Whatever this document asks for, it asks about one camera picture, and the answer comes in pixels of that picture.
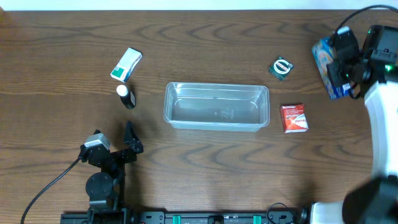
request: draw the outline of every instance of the red and white box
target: red and white box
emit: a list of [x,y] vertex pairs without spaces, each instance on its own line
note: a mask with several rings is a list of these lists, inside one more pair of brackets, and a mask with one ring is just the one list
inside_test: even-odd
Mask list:
[[281,106],[280,114],[285,133],[304,132],[308,130],[304,115],[304,105]]

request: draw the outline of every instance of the wood grain surface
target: wood grain surface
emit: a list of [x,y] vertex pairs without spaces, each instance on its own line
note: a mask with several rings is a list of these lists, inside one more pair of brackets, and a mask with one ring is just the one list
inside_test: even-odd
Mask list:
[[[100,129],[124,148],[127,120],[144,144],[127,166],[126,201],[138,210],[265,210],[342,200],[369,177],[370,123],[363,100],[329,100],[310,48],[351,11],[5,12],[0,23],[0,222],[18,223],[33,197]],[[348,25],[362,44],[388,11]],[[109,73],[128,47],[142,51],[127,110]],[[267,72],[281,55],[295,68]],[[256,133],[173,129],[163,120],[169,82],[265,85],[271,122]],[[306,133],[284,134],[280,105],[303,103]],[[59,223],[85,211],[79,163],[36,201],[26,223]]]

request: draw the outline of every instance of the black cable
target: black cable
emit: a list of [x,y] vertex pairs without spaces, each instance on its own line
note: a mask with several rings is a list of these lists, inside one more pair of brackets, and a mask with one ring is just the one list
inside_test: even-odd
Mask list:
[[29,205],[26,207],[24,214],[22,215],[21,218],[21,224],[24,224],[27,212],[29,211],[29,209],[31,208],[31,206],[33,205],[33,203],[35,203],[35,201],[47,190],[49,189],[51,186],[53,186],[53,184],[55,184],[58,180],[60,180],[65,174],[67,174],[79,161],[80,161],[80,157],[78,157],[71,165],[69,168],[67,168],[65,171],[63,171],[63,173],[61,175],[59,175],[57,178],[55,178],[55,180],[53,180],[51,183],[49,183],[45,188],[43,188],[42,191],[40,191],[35,198],[33,198],[33,200],[29,203]]
[[274,221],[272,221],[269,216],[268,216],[268,211],[275,205],[283,205],[285,208],[287,208],[287,210],[290,212],[290,214],[293,215],[293,217],[297,217],[296,214],[294,214],[292,211],[289,210],[288,206],[286,206],[284,203],[281,202],[277,202],[277,203],[273,203],[268,209],[267,209],[267,213],[266,213],[266,217],[268,219],[268,221],[270,221],[272,224],[276,224]]
[[368,7],[365,7],[365,8],[363,8],[363,9],[360,9],[360,10],[358,10],[358,11],[352,13],[351,15],[349,15],[345,20],[343,20],[343,22],[341,22],[341,24],[337,27],[337,29],[334,31],[332,37],[330,38],[330,39],[331,39],[331,44],[330,44],[330,45],[333,46],[334,41],[335,41],[335,38],[336,38],[336,36],[337,36],[338,30],[339,30],[340,28],[342,28],[343,25],[344,25],[347,21],[349,21],[352,17],[358,15],[359,13],[361,13],[361,12],[363,12],[363,11],[366,11],[366,10],[368,10],[368,9],[375,9],[375,8],[390,9],[390,10],[392,10],[392,11],[398,13],[398,9],[397,9],[397,8],[392,7],[392,6],[387,6],[387,5],[374,5],[374,6],[368,6]]

